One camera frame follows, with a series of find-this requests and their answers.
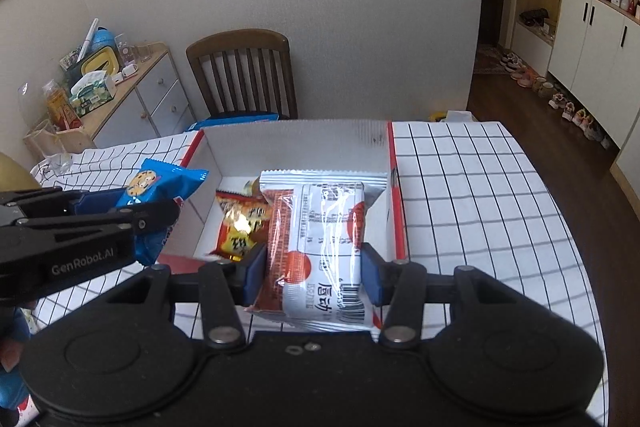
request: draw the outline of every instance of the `doormat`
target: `doormat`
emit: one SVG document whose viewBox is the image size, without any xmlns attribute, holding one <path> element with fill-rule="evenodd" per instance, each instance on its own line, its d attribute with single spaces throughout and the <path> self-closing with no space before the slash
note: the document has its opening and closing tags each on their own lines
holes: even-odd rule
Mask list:
<svg viewBox="0 0 640 427">
<path fill-rule="evenodd" d="M 500 52 L 487 44 L 478 44 L 476 60 L 474 62 L 474 74 L 510 74 L 500 63 Z"/>
</svg>

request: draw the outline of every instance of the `white snack package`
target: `white snack package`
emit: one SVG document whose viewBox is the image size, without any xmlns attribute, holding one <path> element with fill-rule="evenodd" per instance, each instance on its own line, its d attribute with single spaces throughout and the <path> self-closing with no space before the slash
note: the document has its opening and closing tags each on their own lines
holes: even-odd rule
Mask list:
<svg viewBox="0 0 640 427">
<path fill-rule="evenodd" d="M 260 190 L 273 204 L 273 220 L 268 276 L 255 309 L 305 329 L 370 329 L 360 245 L 366 209 L 385 187 L 385 173 L 263 172 Z"/>
</svg>

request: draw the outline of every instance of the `screw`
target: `screw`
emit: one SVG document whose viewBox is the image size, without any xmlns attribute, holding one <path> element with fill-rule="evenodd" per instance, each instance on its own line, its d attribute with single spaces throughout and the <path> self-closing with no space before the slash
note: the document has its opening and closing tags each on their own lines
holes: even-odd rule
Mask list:
<svg viewBox="0 0 640 427">
<path fill-rule="evenodd" d="M 284 348 L 284 352 L 289 353 L 290 355 L 293 355 L 294 357 L 296 357 L 298 355 L 302 355 L 302 353 L 304 353 L 305 350 L 302 349 L 300 346 L 287 346 Z"/>
<path fill-rule="evenodd" d="M 232 326 L 218 326 L 209 330 L 209 340 L 216 344 L 231 344 L 240 338 L 240 331 Z"/>
<path fill-rule="evenodd" d="M 415 330 L 408 326 L 391 326 L 385 330 L 385 337 L 395 344 L 404 344 L 415 338 Z"/>
<path fill-rule="evenodd" d="M 315 342 L 309 342 L 305 344 L 305 349 L 307 351 L 320 351 L 322 349 L 322 346 Z"/>
</svg>

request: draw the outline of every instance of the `table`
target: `table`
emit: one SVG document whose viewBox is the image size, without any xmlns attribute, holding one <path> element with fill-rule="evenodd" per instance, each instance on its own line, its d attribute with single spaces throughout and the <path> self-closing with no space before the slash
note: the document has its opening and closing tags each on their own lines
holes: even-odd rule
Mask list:
<svg viewBox="0 0 640 427">
<path fill-rule="evenodd" d="M 43 186 L 122 187 L 146 157 L 180 164 L 196 132 L 86 150 L 69 174 L 32 174 Z M 407 255 L 432 273 L 470 264 L 586 330 L 604 350 L 600 318 L 584 264 L 562 213 L 527 155 L 500 123 L 393 124 Z M 134 264 L 49 296 L 35 315 L 41 326 L 142 270 Z M 248 339 L 257 330 L 293 330 L 240 311 Z M 444 305 L 425 305 L 423 338 L 450 321 Z M 202 338 L 197 304 L 176 305 L 174 323 Z M 589 413 L 606 425 L 607 369 Z"/>
</svg>

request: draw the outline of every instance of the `tissue box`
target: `tissue box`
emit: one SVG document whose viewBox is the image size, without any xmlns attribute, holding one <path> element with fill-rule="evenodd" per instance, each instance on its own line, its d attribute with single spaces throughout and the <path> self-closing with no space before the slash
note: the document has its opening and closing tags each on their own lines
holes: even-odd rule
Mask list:
<svg viewBox="0 0 640 427">
<path fill-rule="evenodd" d="M 71 91 L 71 107 L 78 116 L 83 117 L 101 105 L 111 102 L 116 94 L 116 86 L 111 75 L 105 71 L 92 71 L 82 77 Z"/>
</svg>

